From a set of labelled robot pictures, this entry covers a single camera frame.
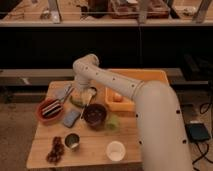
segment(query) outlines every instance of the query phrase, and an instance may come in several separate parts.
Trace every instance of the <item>metal leg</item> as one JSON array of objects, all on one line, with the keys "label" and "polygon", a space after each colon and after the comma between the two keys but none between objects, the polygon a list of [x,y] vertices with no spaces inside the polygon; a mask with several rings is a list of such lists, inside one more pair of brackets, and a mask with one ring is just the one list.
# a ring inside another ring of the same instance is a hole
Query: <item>metal leg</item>
[{"label": "metal leg", "polygon": [[139,6],[139,23],[145,23],[147,19],[147,10],[148,10],[149,0],[140,0]]},{"label": "metal leg", "polygon": [[60,23],[61,22],[61,16],[58,9],[58,3],[57,0],[48,0],[49,2],[49,9],[52,16],[53,23]]},{"label": "metal leg", "polygon": [[202,0],[196,14],[193,17],[193,21],[196,23],[202,23],[205,20],[207,10],[212,0]]}]

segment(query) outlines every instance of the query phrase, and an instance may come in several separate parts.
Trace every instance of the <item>small cup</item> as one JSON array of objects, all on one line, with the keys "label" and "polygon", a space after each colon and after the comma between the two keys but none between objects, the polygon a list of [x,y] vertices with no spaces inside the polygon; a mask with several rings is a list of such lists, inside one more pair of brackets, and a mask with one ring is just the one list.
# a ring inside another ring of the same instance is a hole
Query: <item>small cup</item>
[{"label": "small cup", "polygon": [[112,141],[107,145],[106,154],[111,161],[119,162],[123,160],[126,154],[126,149],[123,143],[119,141]]},{"label": "small cup", "polygon": [[66,136],[65,145],[68,148],[70,148],[72,151],[74,151],[74,150],[78,149],[79,141],[80,141],[80,137],[75,133],[71,133]]}]

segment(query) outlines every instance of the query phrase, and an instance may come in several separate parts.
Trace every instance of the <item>food item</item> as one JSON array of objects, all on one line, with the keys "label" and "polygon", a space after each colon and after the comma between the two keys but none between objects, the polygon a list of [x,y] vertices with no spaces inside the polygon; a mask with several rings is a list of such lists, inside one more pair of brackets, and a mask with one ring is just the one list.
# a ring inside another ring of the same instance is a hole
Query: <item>food item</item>
[{"label": "food item", "polygon": [[120,95],[119,93],[114,93],[113,94],[113,101],[114,102],[122,102],[123,101],[123,96]]},{"label": "food item", "polygon": [[52,150],[48,153],[46,160],[49,163],[57,164],[64,154],[64,145],[61,142],[61,137],[54,137],[52,141]]}]

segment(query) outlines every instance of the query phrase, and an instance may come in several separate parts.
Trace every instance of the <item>bowl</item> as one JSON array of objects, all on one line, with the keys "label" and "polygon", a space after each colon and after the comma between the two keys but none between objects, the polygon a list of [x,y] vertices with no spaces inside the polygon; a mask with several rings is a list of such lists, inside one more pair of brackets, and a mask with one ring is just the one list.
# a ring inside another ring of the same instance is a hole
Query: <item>bowl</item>
[{"label": "bowl", "polygon": [[59,109],[57,112],[55,112],[53,115],[51,115],[49,117],[43,116],[43,109],[46,108],[47,106],[49,106],[50,104],[53,104],[56,101],[57,101],[57,99],[46,99],[46,100],[43,100],[37,106],[35,114],[36,114],[38,121],[40,121],[42,124],[44,124],[44,125],[53,124],[61,119],[61,117],[63,115],[63,105],[60,101],[57,102],[57,107]]},{"label": "bowl", "polygon": [[123,160],[126,148],[120,141],[112,141],[107,145],[106,154],[111,161],[119,162]]},{"label": "bowl", "polygon": [[93,127],[97,128],[103,124],[107,116],[106,108],[98,103],[90,104],[85,107],[83,112],[83,118],[86,123]]}]

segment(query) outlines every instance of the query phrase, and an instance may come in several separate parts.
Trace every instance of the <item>dark bowl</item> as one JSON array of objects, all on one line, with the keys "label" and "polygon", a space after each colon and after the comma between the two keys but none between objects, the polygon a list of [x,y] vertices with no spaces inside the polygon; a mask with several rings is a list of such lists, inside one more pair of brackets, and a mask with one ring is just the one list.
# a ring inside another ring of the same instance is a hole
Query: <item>dark bowl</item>
[{"label": "dark bowl", "polygon": [[83,118],[91,127],[103,124],[107,116],[106,108],[101,104],[90,104],[84,109]]}]

